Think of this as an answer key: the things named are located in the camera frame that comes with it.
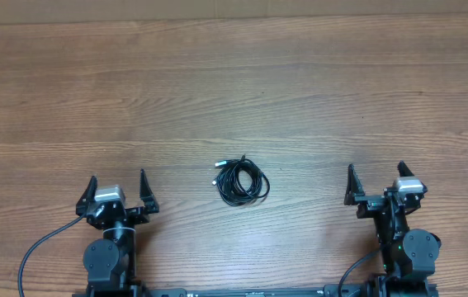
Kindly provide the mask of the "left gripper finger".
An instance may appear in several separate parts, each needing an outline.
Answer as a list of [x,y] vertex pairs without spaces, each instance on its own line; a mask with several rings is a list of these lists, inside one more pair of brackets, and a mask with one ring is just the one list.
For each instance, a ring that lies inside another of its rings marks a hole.
[[94,201],[97,190],[97,178],[91,176],[86,190],[82,193],[76,204],[76,215],[85,215],[89,205]]
[[149,186],[144,169],[140,170],[139,198],[144,202],[144,208],[148,214],[159,212],[158,202]]

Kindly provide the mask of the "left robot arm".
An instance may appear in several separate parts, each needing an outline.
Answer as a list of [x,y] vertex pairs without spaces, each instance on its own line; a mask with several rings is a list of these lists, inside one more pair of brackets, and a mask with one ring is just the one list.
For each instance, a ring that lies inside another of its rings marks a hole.
[[150,296],[145,283],[136,276],[136,230],[147,224],[159,205],[149,186],[145,170],[140,171],[139,198],[143,204],[125,205],[119,185],[101,187],[91,177],[76,204],[76,215],[85,219],[102,238],[90,243],[83,254],[87,271],[86,296]]

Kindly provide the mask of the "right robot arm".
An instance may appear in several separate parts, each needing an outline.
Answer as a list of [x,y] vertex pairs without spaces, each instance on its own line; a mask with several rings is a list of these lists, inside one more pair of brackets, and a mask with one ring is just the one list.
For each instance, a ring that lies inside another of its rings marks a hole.
[[[428,192],[403,162],[399,176],[379,195],[369,196],[363,189],[355,167],[347,168],[345,205],[357,207],[359,219],[373,219],[379,247],[353,263],[341,277],[339,296],[437,296],[437,287],[428,283],[435,273],[441,239],[424,229],[411,229],[407,217],[421,207]],[[362,285],[352,288],[344,282],[350,273],[373,257],[381,256],[384,272],[372,274]]]

